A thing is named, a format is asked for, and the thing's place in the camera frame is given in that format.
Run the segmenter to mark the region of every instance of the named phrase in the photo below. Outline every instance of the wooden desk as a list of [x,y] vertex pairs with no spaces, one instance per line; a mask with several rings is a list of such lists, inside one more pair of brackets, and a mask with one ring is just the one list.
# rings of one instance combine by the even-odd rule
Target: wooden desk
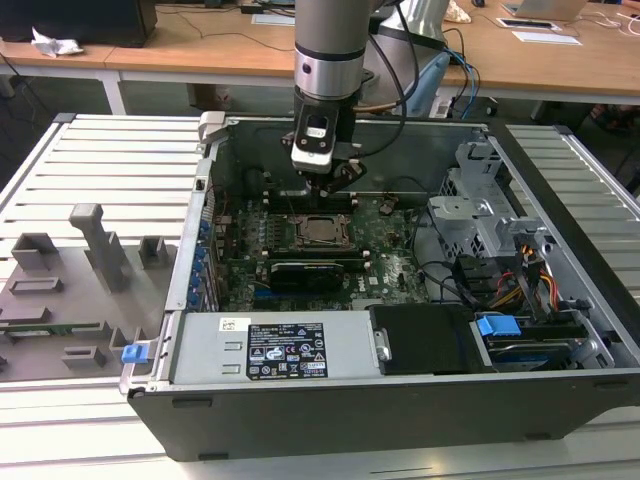
[[[480,71],[481,96],[640,104],[640,37],[588,21],[604,21],[593,13],[602,12],[626,28],[628,20],[616,12],[629,15],[633,10],[588,4],[581,14],[588,20],[571,25],[554,22],[562,28],[558,33],[578,36],[582,46],[546,45],[521,42],[514,29],[499,28],[495,19],[508,17],[499,0],[490,0],[486,8],[474,8],[470,0],[459,3],[472,23],[445,23],[443,29],[457,27],[462,32],[467,59]],[[446,37],[449,46],[460,51],[457,33],[448,32]],[[462,69],[452,67],[443,85],[457,88],[463,82]]]
[[[507,15],[499,0],[489,0],[482,9],[473,8],[470,0],[460,0],[460,4],[473,22],[445,22],[444,29],[457,27],[463,33],[467,58],[482,76],[480,96],[640,104],[640,38],[583,20],[566,27],[566,22],[557,22],[563,26],[560,33],[579,35],[582,46],[523,43],[513,30],[492,23]],[[633,12],[626,7],[589,4],[583,15],[602,20],[589,16],[594,11],[624,22],[625,27],[627,20],[615,13]],[[3,52],[24,75],[100,80],[114,114],[127,111],[120,88],[123,80],[293,86],[294,55],[288,50],[294,47],[294,27],[254,25],[250,15],[238,10],[203,13],[176,6],[158,7],[158,12],[157,29],[143,49],[87,46],[85,54],[51,59],[29,44],[6,43]],[[451,48],[460,49],[455,32],[447,38]],[[0,63],[3,73],[11,71]],[[440,101],[448,102],[463,82],[461,68],[449,68],[438,92]]]

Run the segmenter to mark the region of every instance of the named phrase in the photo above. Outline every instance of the white sticker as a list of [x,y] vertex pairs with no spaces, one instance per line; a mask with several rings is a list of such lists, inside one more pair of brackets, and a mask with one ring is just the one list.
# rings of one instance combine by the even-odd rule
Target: white sticker
[[222,317],[220,319],[220,331],[221,332],[246,332],[251,325],[250,318],[244,317]]

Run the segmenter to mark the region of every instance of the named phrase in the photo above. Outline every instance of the paper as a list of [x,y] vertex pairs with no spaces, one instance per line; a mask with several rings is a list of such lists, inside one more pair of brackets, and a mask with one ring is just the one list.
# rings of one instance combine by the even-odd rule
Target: paper
[[511,32],[522,42],[553,43],[556,45],[582,45],[575,38],[569,35],[558,35],[555,33],[537,32]]
[[49,38],[38,33],[35,28],[32,28],[31,31],[33,32],[31,45],[49,57],[56,58],[58,55],[73,55],[75,53],[84,52],[75,40],[57,40],[55,38]]

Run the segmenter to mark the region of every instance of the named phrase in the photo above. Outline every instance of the power cable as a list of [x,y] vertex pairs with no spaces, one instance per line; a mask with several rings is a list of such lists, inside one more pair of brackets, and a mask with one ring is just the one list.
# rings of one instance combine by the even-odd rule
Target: power cable
[[196,27],[193,23],[191,23],[191,21],[187,17],[185,17],[182,13],[176,12],[176,14],[180,18],[182,18],[185,22],[187,22],[187,24],[191,28],[193,28],[195,31],[197,31],[198,34],[200,35],[200,38],[216,37],[216,36],[224,36],[224,35],[238,35],[240,37],[244,37],[244,38],[247,38],[247,39],[249,39],[249,40],[251,40],[253,42],[256,42],[256,43],[262,45],[263,47],[270,48],[272,50],[277,50],[279,52],[293,52],[294,51],[293,48],[286,49],[286,48],[274,47],[273,45],[269,45],[267,43],[264,43],[264,42],[258,40],[257,38],[250,37],[249,35],[245,35],[244,33],[240,33],[240,32],[204,33],[202,30],[200,30],[198,27]]
[[[407,42],[409,43],[409,47],[411,48],[411,56],[413,57],[413,84],[411,85],[411,87],[409,88],[406,94],[402,91],[402,87],[401,87],[401,90],[400,90],[401,93],[399,95],[398,100],[396,100],[395,102],[387,103],[383,105],[374,105],[371,107],[354,107],[353,111],[356,113],[381,113],[381,112],[384,112],[385,110],[390,110],[392,108],[400,106],[403,103],[406,105],[407,101],[415,93],[416,89],[418,88],[418,84],[420,83],[420,63],[418,62],[416,47],[413,43],[413,39],[411,38],[411,31],[409,30],[407,19],[405,18],[404,13],[402,13],[400,6],[398,5],[396,6],[396,11],[400,16],[400,22],[402,23],[402,28],[404,29],[405,34],[407,35]],[[389,70],[389,73],[391,73],[391,71],[394,71],[395,73],[395,70],[393,70],[393,66],[391,66],[391,63],[385,62],[385,58],[387,57],[384,54],[384,52],[380,53],[382,51],[382,49],[380,49],[380,46],[376,48],[376,51],[378,52],[378,55],[380,55],[380,57],[382,58],[382,61],[384,62],[387,70]]]
[[[402,85],[400,84],[400,79],[398,79],[398,74],[393,69],[393,66],[391,65],[391,62],[389,61],[389,59],[385,55],[385,53],[382,50],[382,48],[380,48],[380,45],[378,45],[378,42],[376,42],[376,39],[373,38],[373,35],[369,35],[369,40],[371,40],[371,44],[373,45],[373,48],[375,48],[376,52],[378,52],[378,55],[380,55],[380,58],[382,59],[382,61],[384,62],[385,66],[389,70],[389,74],[391,75],[391,78],[393,79],[393,84],[395,85],[396,90],[398,91],[398,95],[400,97],[402,97]],[[396,130],[394,131],[394,133],[391,136],[391,138],[389,138],[382,145],[379,145],[378,147],[374,148],[371,151],[358,152],[355,155],[355,158],[370,157],[372,155],[375,155],[377,153],[382,152],[383,150],[385,150],[386,148],[391,146],[398,139],[398,137],[400,137],[400,134],[402,133],[402,130],[404,129],[404,126],[405,126],[406,123],[407,123],[407,102],[405,101],[405,102],[402,102],[400,104],[400,122],[398,123],[398,128],[396,128]]]

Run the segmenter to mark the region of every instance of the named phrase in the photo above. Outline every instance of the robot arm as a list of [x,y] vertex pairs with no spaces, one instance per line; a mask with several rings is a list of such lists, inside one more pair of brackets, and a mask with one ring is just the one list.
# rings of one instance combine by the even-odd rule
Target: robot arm
[[[312,191],[333,193],[366,172],[355,160],[358,150],[351,141],[369,19],[380,7],[401,2],[296,1],[296,130],[283,143],[291,147],[293,167],[305,175]],[[444,5],[438,9],[440,18],[433,19],[439,30],[448,0],[406,0],[403,10],[411,19],[433,3]]]

